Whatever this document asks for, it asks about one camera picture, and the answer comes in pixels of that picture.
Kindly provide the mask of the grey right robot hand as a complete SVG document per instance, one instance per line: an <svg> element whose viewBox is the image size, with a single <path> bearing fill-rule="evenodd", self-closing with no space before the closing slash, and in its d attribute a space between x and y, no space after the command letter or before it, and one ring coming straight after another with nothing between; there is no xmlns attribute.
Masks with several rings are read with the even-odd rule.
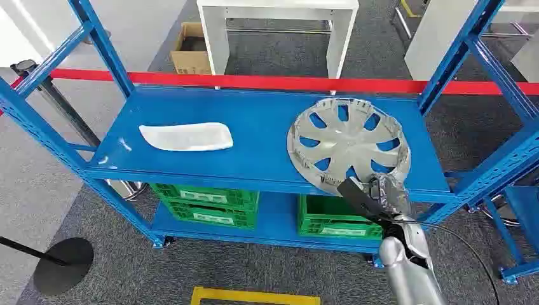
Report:
<svg viewBox="0 0 539 305"><path fill-rule="evenodd" d="M369 181L369 197L377 214L409 214L411 201L403 183L393 175L377 173Z"/></svg>

